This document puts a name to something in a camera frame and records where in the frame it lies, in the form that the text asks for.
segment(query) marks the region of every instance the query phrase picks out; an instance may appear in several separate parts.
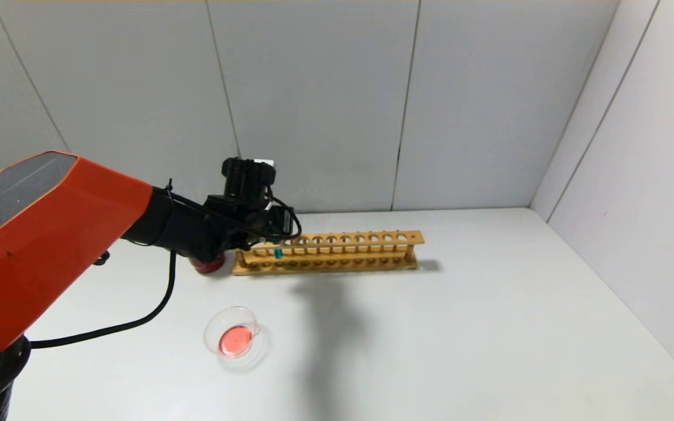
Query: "pink liquid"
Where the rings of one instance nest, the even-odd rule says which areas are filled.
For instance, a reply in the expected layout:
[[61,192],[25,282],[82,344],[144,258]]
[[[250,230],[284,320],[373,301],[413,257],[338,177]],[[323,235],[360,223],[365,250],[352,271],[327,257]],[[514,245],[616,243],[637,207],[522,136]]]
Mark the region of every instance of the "pink liquid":
[[248,327],[231,327],[220,336],[220,352],[227,357],[240,357],[248,350],[252,337]]

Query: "red object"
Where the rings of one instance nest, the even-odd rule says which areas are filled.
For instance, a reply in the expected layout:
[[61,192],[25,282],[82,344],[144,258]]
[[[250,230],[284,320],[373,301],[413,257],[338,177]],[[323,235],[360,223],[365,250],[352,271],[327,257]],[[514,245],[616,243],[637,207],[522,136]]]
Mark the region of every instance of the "red object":
[[212,274],[212,272],[217,271],[217,269],[220,269],[220,267],[222,267],[223,264],[225,264],[225,255],[220,255],[214,261],[211,261],[209,263],[202,263],[193,258],[190,258],[189,261],[192,262],[192,266],[194,267],[194,269],[196,269],[196,271],[199,274],[206,275]]
[[252,338],[254,335],[248,327],[231,327],[220,338],[220,352],[227,357],[240,357],[249,351]]
[[53,189],[0,225],[0,352],[142,216],[152,191],[77,157]]

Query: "petri dish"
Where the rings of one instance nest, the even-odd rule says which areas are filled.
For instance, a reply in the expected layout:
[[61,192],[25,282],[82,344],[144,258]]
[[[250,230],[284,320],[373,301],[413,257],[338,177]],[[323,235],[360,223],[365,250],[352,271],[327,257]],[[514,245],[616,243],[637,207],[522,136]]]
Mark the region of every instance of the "petri dish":
[[254,312],[246,307],[229,307],[214,315],[204,329],[204,344],[223,360],[235,360],[256,347],[260,328]]

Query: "wooden test tube rack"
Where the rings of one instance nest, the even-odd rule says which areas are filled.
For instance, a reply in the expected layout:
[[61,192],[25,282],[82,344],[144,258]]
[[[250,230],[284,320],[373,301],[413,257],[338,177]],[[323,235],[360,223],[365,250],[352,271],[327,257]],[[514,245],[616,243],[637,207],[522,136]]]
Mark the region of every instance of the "wooden test tube rack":
[[303,234],[280,244],[236,250],[233,275],[413,270],[418,268],[415,245],[423,243],[420,231]]

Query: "robotic arm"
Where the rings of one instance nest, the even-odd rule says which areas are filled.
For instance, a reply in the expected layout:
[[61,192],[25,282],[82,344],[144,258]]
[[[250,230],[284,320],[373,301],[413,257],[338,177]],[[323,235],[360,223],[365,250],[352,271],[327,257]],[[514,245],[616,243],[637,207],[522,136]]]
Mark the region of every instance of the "robotic arm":
[[224,194],[199,205],[170,183],[153,187],[64,152],[0,171],[0,420],[29,354],[25,330],[85,269],[104,261],[116,239],[171,250],[172,279],[176,253],[211,262],[225,250],[300,235],[293,209],[272,194],[272,165],[228,158],[222,173]]

